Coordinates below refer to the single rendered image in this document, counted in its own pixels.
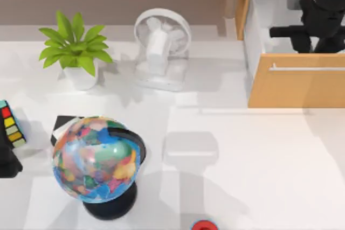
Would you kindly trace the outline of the pale wooden drawer front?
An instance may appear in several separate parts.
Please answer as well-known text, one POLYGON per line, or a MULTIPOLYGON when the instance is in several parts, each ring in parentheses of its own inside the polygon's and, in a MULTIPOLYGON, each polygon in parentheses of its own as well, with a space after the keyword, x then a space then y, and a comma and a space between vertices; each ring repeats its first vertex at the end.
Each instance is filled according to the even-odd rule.
POLYGON ((273 63, 281 67, 345 67, 345 54, 262 54, 248 107, 345 108, 345 72, 269 71, 273 63))

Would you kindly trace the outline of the white drawer inside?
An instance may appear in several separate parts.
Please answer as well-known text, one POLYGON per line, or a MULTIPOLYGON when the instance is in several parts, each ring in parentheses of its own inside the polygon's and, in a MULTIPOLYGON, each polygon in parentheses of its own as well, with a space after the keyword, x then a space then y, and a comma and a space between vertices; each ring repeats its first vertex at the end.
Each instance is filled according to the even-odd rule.
POLYGON ((253 79, 262 54, 299 54, 289 38, 272 38, 269 30, 275 26, 301 25, 301 16, 302 10, 287 9, 287 0, 250 0, 244 44, 253 79))

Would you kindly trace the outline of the white table fan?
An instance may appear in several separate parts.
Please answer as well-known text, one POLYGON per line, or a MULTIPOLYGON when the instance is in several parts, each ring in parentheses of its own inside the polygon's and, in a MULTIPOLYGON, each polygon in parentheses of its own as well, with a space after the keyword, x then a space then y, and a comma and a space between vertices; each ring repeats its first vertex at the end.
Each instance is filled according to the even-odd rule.
POLYGON ((181 91, 192 40, 188 21, 169 9, 149 9, 138 16, 134 36, 140 44, 134 68, 136 82, 143 87, 181 91))

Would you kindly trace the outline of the green plant in white pot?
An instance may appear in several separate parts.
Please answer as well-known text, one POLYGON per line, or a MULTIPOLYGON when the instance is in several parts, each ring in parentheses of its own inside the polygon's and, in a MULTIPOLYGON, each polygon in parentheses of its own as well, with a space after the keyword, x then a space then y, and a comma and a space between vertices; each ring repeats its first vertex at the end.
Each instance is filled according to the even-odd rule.
POLYGON ((107 52, 107 37, 101 34, 105 26, 94 25, 87 30, 81 13, 77 12, 70 20, 60 10, 56 12, 56 23, 56 29, 38 29, 47 38, 39 55, 43 68, 59 64, 74 89, 85 91, 93 88, 99 78, 96 61, 113 63, 107 52))

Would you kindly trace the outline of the colourful globe on black stand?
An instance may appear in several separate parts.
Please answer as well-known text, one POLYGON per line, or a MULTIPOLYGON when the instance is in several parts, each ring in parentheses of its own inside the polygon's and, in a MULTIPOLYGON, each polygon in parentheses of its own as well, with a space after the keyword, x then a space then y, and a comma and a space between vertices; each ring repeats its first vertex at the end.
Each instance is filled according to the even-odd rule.
POLYGON ((113 220, 135 204, 135 180, 146 154, 142 137, 119 121, 83 117, 53 146, 52 170, 59 186, 89 214, 113 220))

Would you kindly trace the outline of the multicoloured puzzle cube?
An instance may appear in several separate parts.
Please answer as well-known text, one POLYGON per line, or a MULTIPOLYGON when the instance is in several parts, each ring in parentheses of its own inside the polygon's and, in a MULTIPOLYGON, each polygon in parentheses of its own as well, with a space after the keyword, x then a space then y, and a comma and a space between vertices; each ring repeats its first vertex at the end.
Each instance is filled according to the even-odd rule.
POLYGON ((0 100, 0 144, 14 149, 25 143, 26 137, 9 103, 0 100))

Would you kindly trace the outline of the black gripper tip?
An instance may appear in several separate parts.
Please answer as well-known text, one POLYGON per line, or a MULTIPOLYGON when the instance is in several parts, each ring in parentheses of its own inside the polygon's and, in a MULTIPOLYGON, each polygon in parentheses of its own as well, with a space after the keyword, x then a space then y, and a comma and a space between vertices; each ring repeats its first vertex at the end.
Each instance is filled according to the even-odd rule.
POLYGON ((23 166, 13 152, 13 145, 5 130, 0 128, 0 179, 15 178, 22 171, 23 166))

